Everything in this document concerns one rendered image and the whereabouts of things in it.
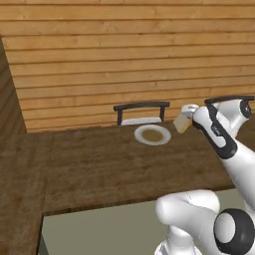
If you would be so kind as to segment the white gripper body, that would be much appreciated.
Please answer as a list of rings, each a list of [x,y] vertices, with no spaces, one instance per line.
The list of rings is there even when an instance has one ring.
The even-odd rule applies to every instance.
[[[181,113],[188,119],[192,119],[194,113],[199,109],[199,105],[190,104],[181,107]]]

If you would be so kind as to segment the tan bread slice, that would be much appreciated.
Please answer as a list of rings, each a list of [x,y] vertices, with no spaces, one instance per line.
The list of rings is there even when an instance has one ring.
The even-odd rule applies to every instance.
[[[192,115],[180,113],[173,121],[177,132],[184,133],[192,124]]]

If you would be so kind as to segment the white round plate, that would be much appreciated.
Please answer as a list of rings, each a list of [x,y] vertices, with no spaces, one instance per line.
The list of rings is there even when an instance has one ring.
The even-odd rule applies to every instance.
[[[165,127],[157,125],[144,125],[134,131],[137,141],[152,146],[165,145],[171,139],[171,134]]]

